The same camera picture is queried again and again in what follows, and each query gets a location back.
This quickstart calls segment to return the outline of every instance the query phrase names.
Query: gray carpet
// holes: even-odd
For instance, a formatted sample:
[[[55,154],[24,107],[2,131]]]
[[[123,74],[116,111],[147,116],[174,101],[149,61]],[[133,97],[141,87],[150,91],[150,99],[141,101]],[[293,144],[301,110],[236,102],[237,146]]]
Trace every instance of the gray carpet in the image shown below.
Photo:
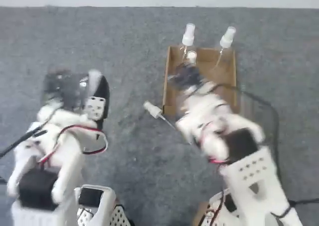
[[[199,202],[220,190],[215,167],[177,132],[142,108],[160,105],[167,46],[184,26],[196,44],[213,46],[238,29],[239,80],[273,102],[281,116],[283,182],[292,199],[319,197],[319,11],[213,8],[0,8],[1,148],[39,110],[48,69],[101,70],[111,87],[107,153],[87,158],[88,181],[116,190],[137,226],[190,225]],[[0,161],[10,176],[13,155]],[[0,188],[1,225],[12,200]],[[319,205],[297,207],[305,226],[319,225]]]

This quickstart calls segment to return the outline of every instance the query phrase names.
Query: perforated bracket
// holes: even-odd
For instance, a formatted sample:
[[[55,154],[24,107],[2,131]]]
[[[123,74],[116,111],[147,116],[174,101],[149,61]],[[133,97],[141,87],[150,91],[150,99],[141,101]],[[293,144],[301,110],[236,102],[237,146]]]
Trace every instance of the perforated bracket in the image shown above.
[[[84,113],[88,115],[89,119],[100,120],[103,118],[105,109],[105,99],[101,97],[90,97],[84,107]]]
[[[90,210],[79,209],[77,212],[78,225],[86,226],[92,217],[93,217],[93,214],[91,213]]]
[[[132,226],[128,218],[125,216],[122,206],[115,207],[110,218],[110,226]]]

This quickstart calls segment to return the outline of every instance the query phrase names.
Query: cable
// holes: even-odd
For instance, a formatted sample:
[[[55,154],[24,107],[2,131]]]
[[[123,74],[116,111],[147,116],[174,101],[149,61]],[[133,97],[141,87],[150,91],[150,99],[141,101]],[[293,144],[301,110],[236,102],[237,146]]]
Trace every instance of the cable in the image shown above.
[[[17,141],[15,141],[13,144],[11,144],[10,146],[8,146],[6,149],[2,150],[0,152],[0,159],[3,158],[7,153],[9,153],[10,151],[12,151],[14,148],[16,148],[20,143],[22,143],[23,141],[29,139],[30,137],[32,137],[32,135],[34,135],[36,132],[38,132],[39,130],[41,130],[53,117],[53,115],[55,114],[55,112],[60,109],[56,108],[52,111],[52,113],[49,115],[49,117],[46,119],[46,121],[44,123],[42,123],[40,126],[36,127],[34,130],[31,130],[29,132],[26,132],[23,136],[21,136]]]
[[[82,153],[85,154],[85,155],[93,155],[93,154],[98,154],[98,153],[101,153],[101,152],[104,152],[107,150],[108,148],[108,145],[109,145],[109,142],[106,138],[106,135],[103,133],[103,131],[99,130],[99,129],[96,129],[96,128],[92,128],[92,127],[88,127],[88,126],[82,126],[82,125],[69,125],[69,126],[66,126],[64,127],[57,135],[56,137],[56,140],[55,140],[55,143],[54,143],[54,146],[53,146],[53,149],[50,153],[46,154],[44,157],[42,157],[38,163],[40,164],[44,164],[46,162],[49,161],[49,159],[52,157],[52,155],[56,152],[56,150],[60,147],[60,144],[59,144],[59,138],[60,136],[67,130],[71,129],[71,128],[80,128],[80,129],[84,129],[84,130],[89,130],[89,131],[94,131],[96,132],[98,135],[102,136],[103,139],[104,139],[104,142],[105,142],[105,146],[102,147],[101,149],[98,149],[98,150],[95,150],[95,151],[83,151]]]
[[[224,190],[223,190],[223,189],[222,189],[221,192],[222,192],[222,195],[221,195],[221,199],[220,199],[219,206],[218,206],[216,212],[214,213],[214,216],[213,216],[213,218],[211,219],[211,221],[210,221],[210,223],[209,223],[209,226],[212,226],[213,223],[216,221],[217,216],[218,216],[218,214],[220,213],[221,208],[223,207],[223,204],[224,204],[224,194],[225,194],[225,193],[224,193]]]
[[[6,185],[7,181],[0,176],[0,185]]]

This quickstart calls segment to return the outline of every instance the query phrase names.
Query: black wire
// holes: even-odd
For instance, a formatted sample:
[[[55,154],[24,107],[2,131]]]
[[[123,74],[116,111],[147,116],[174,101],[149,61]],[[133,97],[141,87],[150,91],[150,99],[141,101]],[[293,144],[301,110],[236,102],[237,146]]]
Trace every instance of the black wire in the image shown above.
[[[7,148],[5,148],[4,150],[2,150],[0,152],[0,159],[2,159],[6,154],[8,154],[10,151],[14,150],[19,144],[21,144],[23,141],[26,141],[27,139],[29,139],[30,137],[32,137],[32,135],[34,135],[36,132],[38,132],[39,130],[41,130],[53,117],[53,115],[55,114],[55,112],[58,110],[59,108],[56,108],[50,115],[49,117],[46,119],[46,121],[39,125],[38,127],[36,127],[35,129],[26,132],[23,136],[21,136],[17,141],[15,141],[13,144],[11,144],[10,146],[8,146]],[[4,185],[7,184],[6,180],[0,176],[0,185]]]
[[[221,199],[220,199],[219,206],[218,206],[216,212],[214,213],[214,216],[213,216],[213,218],[211,219],[211,221],[210,221],[210,223],[209,223],[209,226],[212,226],[212,225],[213,225],[213,223],[215,222],[215,220],[216,220],[218,214],[219,214],[220,211],[221,211],[221,208],[223,207],[223,204],[224,204],[224,194],[225,194],[223,188],[221,189],[221,192],[222,192],[222,193],[221,193]]]
[[[6,185],[7,181],[0,176],[0,185]]]

